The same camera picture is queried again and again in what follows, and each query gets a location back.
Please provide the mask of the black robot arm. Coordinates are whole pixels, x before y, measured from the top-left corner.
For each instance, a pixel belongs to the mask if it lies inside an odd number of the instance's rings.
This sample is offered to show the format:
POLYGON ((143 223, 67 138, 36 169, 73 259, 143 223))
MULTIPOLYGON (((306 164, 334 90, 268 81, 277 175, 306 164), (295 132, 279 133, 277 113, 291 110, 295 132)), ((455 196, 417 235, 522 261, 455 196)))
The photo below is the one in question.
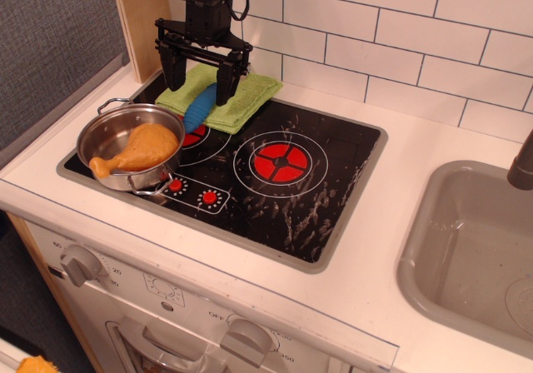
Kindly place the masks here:
POLYGON ((184 85, 188 60, 204 63, 217 68, 216 104, 226 104, 248 69, 253 49, 231 32, 232 23, 244 20, 248 10, 245 6, 237 15, 233 0, 186 0, 183 22, 157 19, 156 49, 167 87, 176 91, 184 85))

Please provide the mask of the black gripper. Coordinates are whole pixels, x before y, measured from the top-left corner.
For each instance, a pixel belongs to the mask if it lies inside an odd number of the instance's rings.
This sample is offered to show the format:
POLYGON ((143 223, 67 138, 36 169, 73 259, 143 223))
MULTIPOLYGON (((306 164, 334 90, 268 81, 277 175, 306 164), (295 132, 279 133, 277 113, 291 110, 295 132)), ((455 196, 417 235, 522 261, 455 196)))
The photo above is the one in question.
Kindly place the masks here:
POLYGON ((231 32, 233 21, 241 15, 233 9, 233 0, 186 0, 185 20, 159 18, 156 49, 167 87, 177 91, 186 81, 187 60, 218 67, 218 106, 225 105, 237 91, 249 62, 253 46, 231 32))

